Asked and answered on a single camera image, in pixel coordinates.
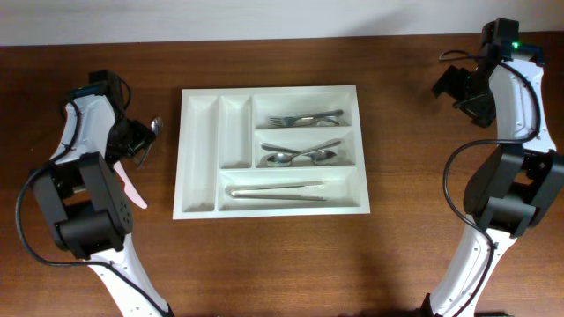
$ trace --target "white wall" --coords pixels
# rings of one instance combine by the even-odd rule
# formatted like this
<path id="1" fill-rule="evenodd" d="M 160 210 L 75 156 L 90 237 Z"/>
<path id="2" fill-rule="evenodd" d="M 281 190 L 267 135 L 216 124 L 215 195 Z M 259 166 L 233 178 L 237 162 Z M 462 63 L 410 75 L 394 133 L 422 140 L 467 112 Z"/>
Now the white wall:
<path id="1" fill-rule="evenodd" d="M 564 30 L 564 0 L 0 0 L 0 45 Z"/>

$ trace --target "pink knife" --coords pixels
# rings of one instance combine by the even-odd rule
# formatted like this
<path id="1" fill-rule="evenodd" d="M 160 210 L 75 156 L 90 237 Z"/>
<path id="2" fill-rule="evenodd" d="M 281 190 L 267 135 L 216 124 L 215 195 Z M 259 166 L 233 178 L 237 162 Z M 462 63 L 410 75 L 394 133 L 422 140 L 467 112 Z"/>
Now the pink knife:
<path id="1" fill-rule="evenodd" d="M 135 186 L 133 186 L 133 184 L 131 183 L 130 178 L 127 177 L 127 173 L 125 173 L 122 163 L 119 161 L 115 163 L 114 169 L 117 172 L 117 174 L 120 175 L 123 182 L 125 183 L 125 186 L 123 187 L 123 191 L 125 192 L 125 195 L 127 195 L 127 197 L 129 197 L 130 200 L 134 202 L 137 206 L 139 206 L 142 209 L 146 209 L 147 203 L 143 200 L 143 198 L 141 198 L 141 195 L 137 192 Z"/>

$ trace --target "fork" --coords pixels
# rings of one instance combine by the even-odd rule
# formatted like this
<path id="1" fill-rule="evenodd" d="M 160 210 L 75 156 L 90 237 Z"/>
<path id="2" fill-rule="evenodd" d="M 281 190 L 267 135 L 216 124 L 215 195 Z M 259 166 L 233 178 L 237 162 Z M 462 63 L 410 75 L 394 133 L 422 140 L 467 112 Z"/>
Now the fork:
<path id="1" fill-rule="evenodd" d="M 339 123 L 335 120 L 332 120 L 328 117 L 338 117 L 343 115 L 343 110 L 335 110 L 329 111 L 325 113 L 319 114 L 303 114 L 297 116 L 287 116 L 287 117 L 271 117 L 270 123 L 275 127 L 280 128 L 291 128 L 291 127 L 303 127 L 308 126 L 311 124 L 315 124 L 319 121 L 326 121 L 334 123 L 335 125 L 339 125 Z"/>

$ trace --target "silver spoon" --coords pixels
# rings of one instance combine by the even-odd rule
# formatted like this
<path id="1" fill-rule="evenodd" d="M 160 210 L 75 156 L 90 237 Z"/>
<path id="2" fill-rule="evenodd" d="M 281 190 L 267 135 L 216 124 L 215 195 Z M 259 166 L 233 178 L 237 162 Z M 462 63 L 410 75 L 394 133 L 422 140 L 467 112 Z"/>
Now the silver spoon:
<path id="1" fill-rule="evenodd" d="M 341 144 L 341 140 L 331 140 L 328 141 L 324 144 L 320 144 L 317 146 L 314 146 L 312 148 L 306 149 L 304 151 L 298 152 L 298 151 L 293 151 L 293 150 L 289 150 L 289 149 L 284 149 L 284 148 L 279 148 L 275 145 L 271 145 L 271 144 L 263 144 L 263 148 L 265 149 L 281 149 L 281 150 L 289 150 L 290 152 L 293 152 L 294 154 L 289 155 L 289 154 L 285 154 L 285 153 L 276 153 L 276 154 L 272 154 L 270 155 L 267 159 L 266 159 L 266 165 L 269 167 L 287 167 L 290 166 L 292 164 L 292 160 L 295 159 L 296 157 L 300 156 L 300 155 L 306 155 L 309 156 L 311 158 L 311 160 L 313 161 L 314 164 L 316 165 L 328 165 L 331 163 L 334 163 L 337 160 L 337 154 L 335 152 L 332 151 L 321 151 L 333 146 L 337 146 Z"/>
<path id="2" fill-rule="evenodd" d="M 321 150 L 313 153 L 293 155 L 285 153 L 272 154 L 266 159 L 266 165 L 268 167 L 288 167 L 292 164 L 292 160 L 300 155 L 308 156 L 317 166 L 329 166 L 338 162 L 338 155 L 334 151 Z"/>
<path id="3" fill-rule="evenodd" d="M 306 155 L 317 166 L 328 166 L 338 162 L 338 155 L 334 151 L 321 150 Z"/>
<path id="4" fill-rule="evenodd" d="M 299 128 L 299 127 L 308 127 L 308 126 L 317 126 L 317 127 L 334 127 L 334 126 L 338 126 L 341 125 L 340 122 L 338 122 L 335 117 L 323 117 L 323 118 L 317 118 L 317 119 L 313 119 L 312 117 L 308 117 L 308 118 L 301 118 L 296 120 L 293 123 L 292 127 L 280 127 L 280 128 Z"/>
<path id="5" fill-rule="evenodd" d="M 152 133 L 155 134 L 155 136 L 158 136 L 160 134 L 160 132 L 162 131 L 162 118 L 160 117 L 155 117 L 154 119 L 152 119 L 151 121 L 151 131 Z M 143 152 L 143 156 L 141 157 L 141 159 L 136 162 L 137 163 L 137 168 L 141 168 L 143 166 L 143 163 L 145 162 L 145 159 L 147 158 L 147 154 L 149 154 L 149 150 L 152 147 L 152 144 L 154 143 L 154 141 L 151 142 L 151 144 L 149 144 L 149 146 L 147 146 L 147 149 Z"/>
<path id="6" fill-rule="evenodd" d="M 158 136 L 160 134 L 160 132 L 162 131 L 162 118 L 155 117 L 154 119 L 152 119 L 151 130 L 152 133 L 155 134 L 155 136 Z"/>

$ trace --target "tray compartment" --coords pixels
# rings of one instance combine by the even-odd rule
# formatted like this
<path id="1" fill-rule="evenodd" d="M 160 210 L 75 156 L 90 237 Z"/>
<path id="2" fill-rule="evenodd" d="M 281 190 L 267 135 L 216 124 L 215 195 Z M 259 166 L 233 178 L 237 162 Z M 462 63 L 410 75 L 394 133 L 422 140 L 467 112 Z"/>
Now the tray compartment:
<path id="1" fill-rule="evenodd" d="M 256 127 L 258 129 L 276 128 L 269 123 L 272 116 L 316 114 L 339 109 L 344 111 L 343 115 L 337 118 L 341 123 L 340 126 L 349 126 L 352 122 L 351 99 L 350 92 L 257 94 L 253 97 Z"/>
<path id="2" fill-rule="evenodd" d="M 219 97 L 219 168 L 249 168 L 251 152 L 250 96 Z"/>
<path id="3" fill-rule="evenodd" d="M 186 104 L 182 107 L 174 199 L 182 201 L 181 212 L 213 211 L 217 179 L 218 97 L 190 96 L 183 102 Z"/>
<path id="4" fill-rule="evenodd" d="M 319 129 L 260 129 L 255 132 L 255 162 L 258 168 L 272 168 L 266 165 L 266 159 L 273 151 L 263 150 L 262 143 L 273 144 L 287 149 L 302 151 L 309 147 L 340 139 L 341 144 L 329 151 L 338 155 L 338 162 L 334 166 L 352 166 L 355 164 L 354 133 L 349 128 L 319 128 Z M 307 156 L 293 159 L 289 167 L 315 166 Z"/>
<path id="5" fill-rule="evenodd" d="M 358 171 L 354 167 L 312 167 L 300 169 L 264 169 L 222 171 L 219 174 L 219 210 L 330 209 L 358 207 L 360 196 Z M 292 201 L 278 199 L 232 198 L 231 188 L 280 185 L 322 181 L 321 186 L 257 191 L 260 194 L 300 194 L 323 196 L 326 201 Z"/>

